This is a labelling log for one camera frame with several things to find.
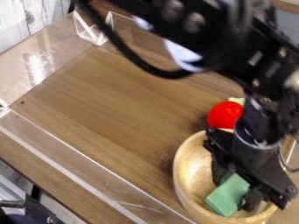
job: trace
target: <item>black cable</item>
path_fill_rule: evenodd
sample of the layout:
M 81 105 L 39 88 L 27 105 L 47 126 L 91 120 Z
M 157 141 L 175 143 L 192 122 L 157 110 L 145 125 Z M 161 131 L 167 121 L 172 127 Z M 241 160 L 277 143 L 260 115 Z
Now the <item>black cable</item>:
M 81 10 L 87 13 L 97 28 L 104 32 L 105 36 L 109 38 L 116 49 L 124 54 L 124 56 L 135 63 L 143 70 L 145 70 L 149 74 L 167 78 L 167 79 L 180 79 L 192 74 L 192 72 L 185 71 L 183 69 L 176 71 L 164 71 L 160 68 L 148 64 L 140 56 L 133 52 L 133 50 L 127 46 L 124 40 L 119 37 L 119 35 L 112 31 L 112 28 L 105 23 L 105 19 L 99 14 L 97 10 L 91 6 L 89 0 L 75 0 L 79 4 Z

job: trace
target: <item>green sponge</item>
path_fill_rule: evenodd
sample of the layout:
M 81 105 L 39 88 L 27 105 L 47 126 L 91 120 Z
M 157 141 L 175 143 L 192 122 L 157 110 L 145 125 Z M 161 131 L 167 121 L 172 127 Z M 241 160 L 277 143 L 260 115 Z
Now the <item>green sponge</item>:
M 216 214 L 229 217 L 239 210 L 248 187 L 248 182 L 236 173 L 232 174 L 205 199 L 205 203 Z

